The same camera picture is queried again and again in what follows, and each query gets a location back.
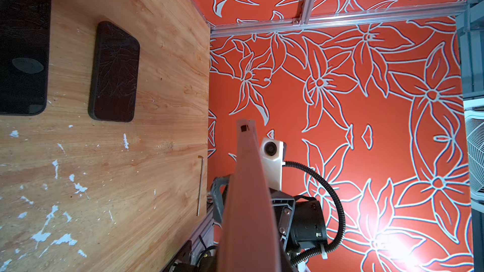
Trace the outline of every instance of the metal rod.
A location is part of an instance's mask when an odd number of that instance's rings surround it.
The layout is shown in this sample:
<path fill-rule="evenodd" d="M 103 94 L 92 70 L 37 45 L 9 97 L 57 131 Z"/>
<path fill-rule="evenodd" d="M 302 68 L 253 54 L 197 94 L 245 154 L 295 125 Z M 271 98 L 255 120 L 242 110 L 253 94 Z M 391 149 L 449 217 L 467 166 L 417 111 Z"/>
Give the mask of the metal rod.
<path fill-rule="evenodd" d="M 444 17 L 460 14 L 464 12 L 466 8 L 467 5 L 465 2 L 451 2 L 445 4 L 431 4 L 414 7 L 387 8 L 331 15 L 318 15 L 310 17 L 307 24 L 295 24 L 294 21 L 299 21 L 299 18 L 225 24 L 212 27 L 210 37 L 226 37 L 252 33 L 275 33 L 283 31 Z"/>
<path fill-rule="evenodd" d="M 299 21 L 300 24 L 307 24 L 309 22 L 309 18 L 313 12 L 314 1 L 315 0 L 304 0 Z"/>
<path fill-rule="evenodd" d="M 200 215 L 200 202 L 202 201 L 202 183 L 203 183 L 203 157 L 199 155 L 198 158 L 202 159 L 202 168 L 200 169 L 200 186 L 198 187 L 197 216 Z"/>

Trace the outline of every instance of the wooden table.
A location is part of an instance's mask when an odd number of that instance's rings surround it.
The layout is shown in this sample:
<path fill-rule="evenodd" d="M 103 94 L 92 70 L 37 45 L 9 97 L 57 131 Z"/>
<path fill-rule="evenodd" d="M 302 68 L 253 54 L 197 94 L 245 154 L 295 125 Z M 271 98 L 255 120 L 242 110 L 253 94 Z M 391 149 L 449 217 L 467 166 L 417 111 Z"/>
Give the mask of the wooden table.
<path fill-rule="evenodd" d="M 141 45 L 130 123 L 88 116 L 102 20 Z M 190 0 L 52 0 L 47 107 L 0 116 L 0 266 L 159 271 L 205 215 L 208 88 L 209 27 Z"/>

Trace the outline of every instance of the fan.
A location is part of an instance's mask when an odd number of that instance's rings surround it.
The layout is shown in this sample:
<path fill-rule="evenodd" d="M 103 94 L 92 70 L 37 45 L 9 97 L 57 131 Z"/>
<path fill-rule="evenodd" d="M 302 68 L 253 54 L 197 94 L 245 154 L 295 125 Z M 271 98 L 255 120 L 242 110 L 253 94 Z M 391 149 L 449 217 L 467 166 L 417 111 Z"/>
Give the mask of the fan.
<path fill-rule="evenodd" d="M 484 98 L 464 101 L 473 209 L 484 213 Z"/>

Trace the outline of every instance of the fan grille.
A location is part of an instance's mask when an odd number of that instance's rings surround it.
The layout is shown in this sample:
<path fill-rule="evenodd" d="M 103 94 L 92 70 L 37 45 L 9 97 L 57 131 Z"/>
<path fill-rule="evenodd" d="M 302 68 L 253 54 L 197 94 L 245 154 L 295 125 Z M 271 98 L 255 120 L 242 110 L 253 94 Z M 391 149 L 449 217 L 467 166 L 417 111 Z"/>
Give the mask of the fan grille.
<path fill-rule="evenodd" d="M 484 120 L 466 119 L 470 190 L 484 193 Z"/>

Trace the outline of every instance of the camera lens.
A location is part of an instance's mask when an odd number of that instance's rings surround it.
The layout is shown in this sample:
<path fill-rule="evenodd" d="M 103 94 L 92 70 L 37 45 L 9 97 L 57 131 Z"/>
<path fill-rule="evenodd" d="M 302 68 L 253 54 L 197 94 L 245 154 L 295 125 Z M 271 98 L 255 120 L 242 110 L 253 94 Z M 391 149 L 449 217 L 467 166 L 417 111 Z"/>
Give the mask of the camera lens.
<path fill-rule="evenodd" d="M 264 151 L 266 154 L 273 156 L 275 153 L 277 153 L 277 146 L 275 146 L 274 142 L 269 142 L 264 146 Z"/>

